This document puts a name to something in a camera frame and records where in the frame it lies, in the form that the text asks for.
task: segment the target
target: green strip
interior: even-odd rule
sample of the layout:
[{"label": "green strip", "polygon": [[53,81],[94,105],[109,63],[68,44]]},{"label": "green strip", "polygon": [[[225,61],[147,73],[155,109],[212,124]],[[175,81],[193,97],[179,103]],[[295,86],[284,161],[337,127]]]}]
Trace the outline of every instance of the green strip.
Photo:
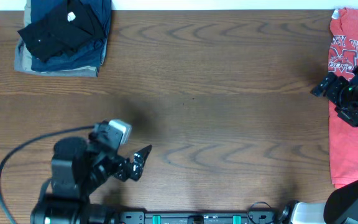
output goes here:
[{"label": "green strip", "polygon": [[161,216],[153,215],[153,224],[161,224]]},{"label": "green strip", "polygon": [[233,224],[241,224],[241,216],[233,215]]}]

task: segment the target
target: wood grain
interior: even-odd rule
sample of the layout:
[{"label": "wood grain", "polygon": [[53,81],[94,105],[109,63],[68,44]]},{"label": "wood grain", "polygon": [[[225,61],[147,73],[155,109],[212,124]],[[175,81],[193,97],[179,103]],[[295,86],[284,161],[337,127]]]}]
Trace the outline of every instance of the wood grain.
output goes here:
[{"label": "wood grain", "polygon": [[[119,11],[99,77],[52,78],[13,70],[23,14],[0,12],[0,161],[39,134],[121,118],[134,129],[121,154],[154,148],[139,182],[111,179],[94,203],[245,210],[326,200],[328,104],[309,91],[326,73],[331,13]],[[7,163],[2,187],[19,223],[57,140]]]}]

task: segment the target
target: folded red t-shirt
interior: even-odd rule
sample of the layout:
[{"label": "folded red t-shirt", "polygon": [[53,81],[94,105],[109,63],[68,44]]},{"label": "folded red t-shirt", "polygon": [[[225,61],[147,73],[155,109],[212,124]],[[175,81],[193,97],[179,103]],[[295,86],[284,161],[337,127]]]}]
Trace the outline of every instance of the folded red t-shirt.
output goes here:
[{"label": "folded red t-shirt", "polygon": [[[330,24],[333,41],[329,48],[328,70],[350,79],[358,65],[358,10],[341,9]],[[358,128],[337,117],[329,103],[329,163],[336,188],[358,180]]]}]

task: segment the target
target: folded black garment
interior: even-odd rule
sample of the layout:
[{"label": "folded black garment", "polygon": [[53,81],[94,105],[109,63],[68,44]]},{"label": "folded black garment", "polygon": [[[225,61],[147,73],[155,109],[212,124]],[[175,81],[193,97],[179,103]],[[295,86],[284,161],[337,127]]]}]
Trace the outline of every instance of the folded black garment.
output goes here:
[{"label": "folded black garment", "polygon": [[63,1],[18,33],[29,52],[42,62],[55,55],[72,56],[90,41],[105,38],[90,5],[82,5],[79,0]]}]

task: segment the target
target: blue jeans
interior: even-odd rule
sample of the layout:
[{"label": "blue jeans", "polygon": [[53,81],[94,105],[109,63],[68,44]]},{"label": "blue jeans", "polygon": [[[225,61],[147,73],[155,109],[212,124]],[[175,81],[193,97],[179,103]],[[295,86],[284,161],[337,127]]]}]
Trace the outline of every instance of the blue jeans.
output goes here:
[{"label": "blue jeans", "polygon": [[[31,22],[42,19],[54,7],[61,4],[63,0],[31,0]],[[47,62],[32,57],[31,69],[37,72],[54,72],[59,70],[70,70],[84,66],[100,67],[104,62],[107,48],[107,36],[111,25],[111,0],[80,0],[83,4],[89,4],[95,16],[106,34],[104,40],[94,40],[88,45],[80,48],[71,57],[63,54],[51,57]]]}]

